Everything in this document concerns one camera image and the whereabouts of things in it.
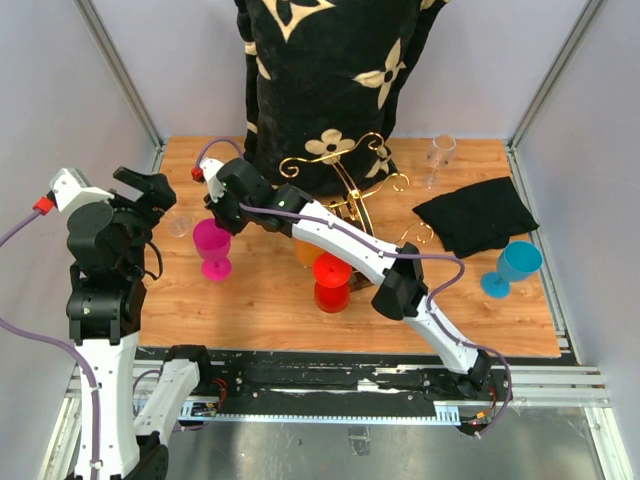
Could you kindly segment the magenta wine glass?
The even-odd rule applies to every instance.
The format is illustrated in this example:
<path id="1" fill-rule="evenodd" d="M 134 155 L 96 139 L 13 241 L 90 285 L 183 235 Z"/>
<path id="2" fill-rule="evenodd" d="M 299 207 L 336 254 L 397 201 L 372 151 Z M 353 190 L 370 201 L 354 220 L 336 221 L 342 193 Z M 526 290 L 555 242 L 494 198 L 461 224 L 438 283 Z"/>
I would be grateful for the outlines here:
<path id="1" fill-rule="evenodd" d="M 193 229 L 192 239 L 202 260 L 201 273 L 214 282 L 224 281 L 232 271 L 228 259 L 232 235 L 220 228 L 214 218 L 200 221 Z"/>

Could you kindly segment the clear wine glass front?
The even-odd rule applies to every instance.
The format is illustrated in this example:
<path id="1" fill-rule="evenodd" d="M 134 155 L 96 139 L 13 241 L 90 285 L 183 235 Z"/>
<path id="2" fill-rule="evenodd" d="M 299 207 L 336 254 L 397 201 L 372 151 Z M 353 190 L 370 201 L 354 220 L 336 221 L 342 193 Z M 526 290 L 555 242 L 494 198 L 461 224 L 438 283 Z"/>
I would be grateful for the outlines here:
<path id="1" fill-rule="evenodd" d="M 168 212 L 165 215 L 165 223 L 169 235 L 174 238 L 183 238 L 192 229 L 192 219 L 182 213 Z"/>

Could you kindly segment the clear wine glass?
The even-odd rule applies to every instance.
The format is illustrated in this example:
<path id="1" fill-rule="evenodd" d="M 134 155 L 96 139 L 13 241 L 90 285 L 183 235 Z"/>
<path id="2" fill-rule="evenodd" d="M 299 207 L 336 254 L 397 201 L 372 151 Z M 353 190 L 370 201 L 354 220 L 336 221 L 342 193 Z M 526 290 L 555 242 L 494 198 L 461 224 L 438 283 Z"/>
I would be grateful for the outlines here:
<path id="1" fill-rule="evenodd" d="M 432 139 L 427 153 L 428 173 L 424 185 L 432 189 L 437 185 L 438 172 L 446 167 L 453 159 L 457 143 L 453 136 L 441 134 Z"/>
<path id="2" fill-rule="evenodd" d="M 165 223 L 169 235 L 174 238 L 183 238 L 192 229 L 192 219 L 182 213 L 168 212 L 165 215 Z"/>

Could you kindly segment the orange wine glass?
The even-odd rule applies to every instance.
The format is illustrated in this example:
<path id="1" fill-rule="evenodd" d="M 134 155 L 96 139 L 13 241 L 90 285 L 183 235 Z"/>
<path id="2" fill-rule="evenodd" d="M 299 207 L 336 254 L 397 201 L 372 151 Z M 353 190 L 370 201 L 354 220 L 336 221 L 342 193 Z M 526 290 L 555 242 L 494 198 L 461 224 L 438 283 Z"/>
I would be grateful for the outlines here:
<path id="1" fill-rule="evenodd" d="M 306 241 L 294 240 L 294 256 L 305 268 L 313 266 L 315 260 L 324 253 L 324 250 Z"/>

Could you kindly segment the red wine glass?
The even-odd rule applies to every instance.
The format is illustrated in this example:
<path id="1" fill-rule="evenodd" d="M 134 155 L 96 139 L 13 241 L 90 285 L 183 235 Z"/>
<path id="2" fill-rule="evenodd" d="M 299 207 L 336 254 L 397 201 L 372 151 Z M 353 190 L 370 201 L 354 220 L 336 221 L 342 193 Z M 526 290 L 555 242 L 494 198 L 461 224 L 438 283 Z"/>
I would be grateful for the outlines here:
<path id="1" fill-rule="evenodd" d="M 314 261 L 312 273 L 316 306 L 325 313 L 343 311 L 350 301 L 351 266 L 330 253 L 323 253 Z"/>

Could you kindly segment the gold wire wine glass rack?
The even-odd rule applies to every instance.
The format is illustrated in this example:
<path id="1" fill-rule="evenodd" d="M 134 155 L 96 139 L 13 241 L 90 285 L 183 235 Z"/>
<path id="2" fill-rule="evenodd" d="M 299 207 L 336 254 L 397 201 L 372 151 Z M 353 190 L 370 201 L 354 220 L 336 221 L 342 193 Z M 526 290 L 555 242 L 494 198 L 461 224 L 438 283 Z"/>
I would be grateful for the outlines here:
<path id="1" fill-rule="evenodd" d="M 376 132 L 351 137 L 329 128 L 296 147 L 285 147 L 274 167 L 284 180 L 321 197 L 332 213 L 368 234 L 382 224 L 384 218 L 378 213 L 383 202 L 389 203 L 390 219 L 405 229 L 392 241 L 424 245 L 435 236 L 431 226 L 399 211 L 400 203 L 421 187 L 430 142 L 429 138 L 401 138 L 388 143 Z"/>

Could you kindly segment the blue wine glass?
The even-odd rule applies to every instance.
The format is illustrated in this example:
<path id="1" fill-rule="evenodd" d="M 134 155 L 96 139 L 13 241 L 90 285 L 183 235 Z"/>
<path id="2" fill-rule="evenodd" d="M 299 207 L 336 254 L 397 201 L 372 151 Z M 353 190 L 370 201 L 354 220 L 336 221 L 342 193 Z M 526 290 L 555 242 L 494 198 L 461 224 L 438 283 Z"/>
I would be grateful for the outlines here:
<path id="1" fill-rule="evenodd" d="M 543 264 L 541 251 L 532 243 L 509 243 L 496 262 L 496 270 L 481 278 L 481 287 L 490 297 L 503 299 L 510 294 L 511 285 L 536 273 Z"/>

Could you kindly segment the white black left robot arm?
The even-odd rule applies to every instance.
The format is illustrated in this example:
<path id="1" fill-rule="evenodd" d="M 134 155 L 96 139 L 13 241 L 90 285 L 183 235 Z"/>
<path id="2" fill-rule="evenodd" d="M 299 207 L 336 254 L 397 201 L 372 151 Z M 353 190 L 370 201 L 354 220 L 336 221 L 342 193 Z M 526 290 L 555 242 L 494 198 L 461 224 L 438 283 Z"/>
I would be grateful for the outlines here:
<path id="1" fill-rule="evenodd" d="M 205 347 L 171 347 L 154 391 L 134 412 L 133 368 L 149 273 L 144 250 L 176 194 L 162 174 L 120 167 L 113 176 L 138 190 L 139 198 L 95 187 L 75 168 L 61 169 L 50 183 L 58 210 L 68 217 L 74 262 L 66 314 L 84 375 L 81 443 L 71 476 L 163 479 L 183 404 L 212 388 L 214 371 Z"/>

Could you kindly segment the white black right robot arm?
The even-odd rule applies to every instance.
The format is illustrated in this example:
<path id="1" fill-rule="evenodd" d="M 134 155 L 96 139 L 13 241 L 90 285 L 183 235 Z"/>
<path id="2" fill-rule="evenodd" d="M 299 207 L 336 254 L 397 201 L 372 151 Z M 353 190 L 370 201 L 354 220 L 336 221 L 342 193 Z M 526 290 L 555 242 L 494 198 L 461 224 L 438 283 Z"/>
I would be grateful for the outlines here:
<path id="1" fill-rule="evenodd" d="M 380 240 L 340 219 L 295 186 L 272 186 L 253 165 L 236 158 L 200 161 L 206 208 L 233 235 L 254 223 L 271 233 L 310 243 L 346 262 L 378 290 L 372 306 L 380 315 L 410 325 L 453 375 L 455 392 L 474 400 L 489 387 L 491 358 L 471 342 L 436 304 L 424 282 L 426 255 L 416 246 Z"/>

